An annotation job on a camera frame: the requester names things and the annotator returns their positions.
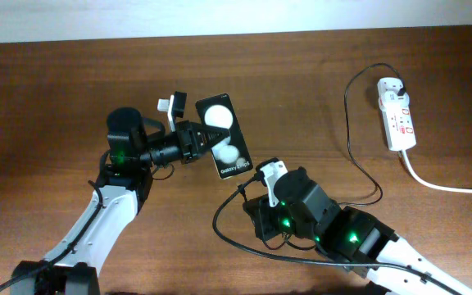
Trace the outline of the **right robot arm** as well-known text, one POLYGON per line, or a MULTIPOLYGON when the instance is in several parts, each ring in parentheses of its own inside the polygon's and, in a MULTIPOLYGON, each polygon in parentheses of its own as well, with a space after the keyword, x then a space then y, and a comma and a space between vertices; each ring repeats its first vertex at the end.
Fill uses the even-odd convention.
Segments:
POLYGON ((245 201, 243 209, 263 242, 279 234, 310 239, 319 254, 343 263, 383 294, 472 293, 373 215, 340 207, 304 168, 287 170, 279 161, 262 166, 256 177, 267 193, 245 201))

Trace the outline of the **black smartphone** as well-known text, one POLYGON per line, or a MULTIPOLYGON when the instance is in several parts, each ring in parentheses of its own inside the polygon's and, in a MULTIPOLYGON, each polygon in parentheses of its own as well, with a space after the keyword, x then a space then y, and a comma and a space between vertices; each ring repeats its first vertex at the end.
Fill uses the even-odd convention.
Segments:
POLYGON ((222 93, 198 100, 195 107, 204 125, 226 132, 211 148, 219 177, 228 179, 250 171, 253 168, 252 159, 229 95, 222 93))

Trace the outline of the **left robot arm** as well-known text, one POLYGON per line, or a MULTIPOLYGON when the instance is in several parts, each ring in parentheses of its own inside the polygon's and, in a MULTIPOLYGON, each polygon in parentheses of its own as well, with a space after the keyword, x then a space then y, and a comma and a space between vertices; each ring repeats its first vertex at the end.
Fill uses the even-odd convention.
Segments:
POLYGON ((132 107, 107 117, 109 150, 91 183, 93 195, 69 233, 40 261, 22 261, 7 282, 12 294, 98 294, 102 266, 138 215, 153 183, 152 168, 188 164, 229 137, 226 128, 181 121, 167 134, 132 107))

